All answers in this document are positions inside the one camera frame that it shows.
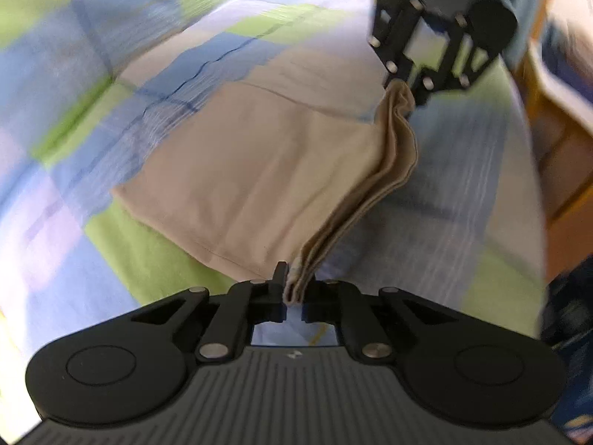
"beige cloth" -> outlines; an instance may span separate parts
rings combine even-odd
[[[373,51],[369,59],[368,43],[361,40],[366,48],[352,50],[362,54],[361,59],[346,60],[296,46],[256,65],[242,81],[326,113],[359,118],[385,94],[381,85],[385,67]]]
[[[589,34],[569,25],[564,53],[573,70],[593,85],[593,41]]]
[[[237,281],[269,278],[287,261],[285,301],[297,302],[337,239],[410,175],[416,142],[403,115],[413,105],[394,81],[375,124],[362,124],[226,83],[113,194]]]

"metal pin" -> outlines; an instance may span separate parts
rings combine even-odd
[[[465,16],[463,16],[462,14],[458,13],[455,17],[455,21],[458,23],[458,25],[461,28],[465,28],[467,26],[467,20],[465,18]]]
[[[385,67],[387,67],[387,69],[389,70],[390,73],[397,72],[397,65],[395,63],[393,63],[392,61],[387,62],[385,64]]]
[[[463,88],[467,88],[470,85],[470,80],[469,78],[467,78],[467,75],[462,73],[461,75],[459,75],[459,83]]]
[[[222,343],[208,343],[200,347],[200,355],[207,359],[217,359],[228,355],[228,348]]]
[[[296,349],[288,353],[286,356],[288,356],[290,359],[299,359],[302,358],[302,353]]]
[[[368,40],[368,42],[369,42],[369,44],[370,44],[372,47],[374,47],[374,48],[376,48],[376,49],[377,49],[378,47],[380,47],[380,46],[381,46],[381,42],[379,41],[379,39],[378,39],[378,38],[376,38],[376,37],[375,37],[375,36],[373,36],[373,35],[371,35],[371,36],[369,37],[369,40]]]
[[[420,0],[410,0],[410,3],[418,11],[424,9],[424,5],[420,2]]]
[[[435,87],[435,82],[430,77],[424,77],[422,79],[422,85],[424,85],[426,90],[432,90]]]
[[[362,349],[362,354],[368,358],[386,358],[391,355],[391,346],[385,343],[369,343]]]

